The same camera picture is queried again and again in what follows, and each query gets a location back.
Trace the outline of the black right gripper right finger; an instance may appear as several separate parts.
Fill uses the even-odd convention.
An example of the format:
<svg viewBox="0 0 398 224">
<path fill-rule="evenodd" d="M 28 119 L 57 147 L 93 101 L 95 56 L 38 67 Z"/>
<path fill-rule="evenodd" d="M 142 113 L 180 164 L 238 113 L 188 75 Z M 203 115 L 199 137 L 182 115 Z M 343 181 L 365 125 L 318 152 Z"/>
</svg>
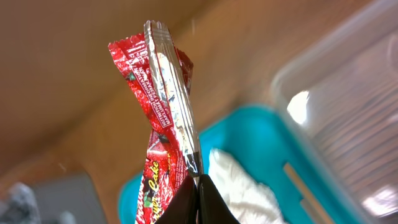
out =
<svg viewBox="0 0 398 224">
<path fill-rule="evenodd" d="M 239 224 L 207 174 L 200 176 L 198 196 L 200 224 Z"/>
</svg>

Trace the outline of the white napkin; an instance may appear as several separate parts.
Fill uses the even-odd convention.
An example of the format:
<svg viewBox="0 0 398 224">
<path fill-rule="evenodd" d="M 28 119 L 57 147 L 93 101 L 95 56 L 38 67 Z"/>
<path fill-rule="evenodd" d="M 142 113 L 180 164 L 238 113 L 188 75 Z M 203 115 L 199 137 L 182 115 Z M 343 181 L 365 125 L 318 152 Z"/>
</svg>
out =
<svg viewBox="0 0 398 224">
<path fill-rule="evenodd" d="M 208 175 L 240 223 L 286 224 L 273 191 L 256 182 L 232 155 L 211 149 Z"/>
</svg>

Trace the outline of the red snack wrapper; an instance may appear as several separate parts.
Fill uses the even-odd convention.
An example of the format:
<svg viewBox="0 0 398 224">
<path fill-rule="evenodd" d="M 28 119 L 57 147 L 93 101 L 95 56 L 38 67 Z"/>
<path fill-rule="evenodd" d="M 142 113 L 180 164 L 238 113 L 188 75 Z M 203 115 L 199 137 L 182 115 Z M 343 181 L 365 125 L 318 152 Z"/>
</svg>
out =
<svg viewBox="0 0 398 224">
<path fill-rule="evenodd" d="M 203 173 L 189 99 L 193 63 L 160 21 L 148 20 L 143 32 L 108 49 L 152 126 L 134 221 L 155 223 L 184 179 L 198 182 Z"/>
</svg>

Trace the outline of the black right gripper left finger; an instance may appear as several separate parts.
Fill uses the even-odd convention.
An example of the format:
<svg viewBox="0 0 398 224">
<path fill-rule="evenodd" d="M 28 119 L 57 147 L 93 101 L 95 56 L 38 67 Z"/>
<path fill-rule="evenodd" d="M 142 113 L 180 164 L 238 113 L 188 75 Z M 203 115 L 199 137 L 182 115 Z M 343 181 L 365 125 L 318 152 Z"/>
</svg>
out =
<svg viewBox="0 0 398 224">
<path fill-rule="evenodd" d="M 196 224 L 198 192 L 194 180 L 186 176 L 165 212 L 155 224 Z"/>
</svg>

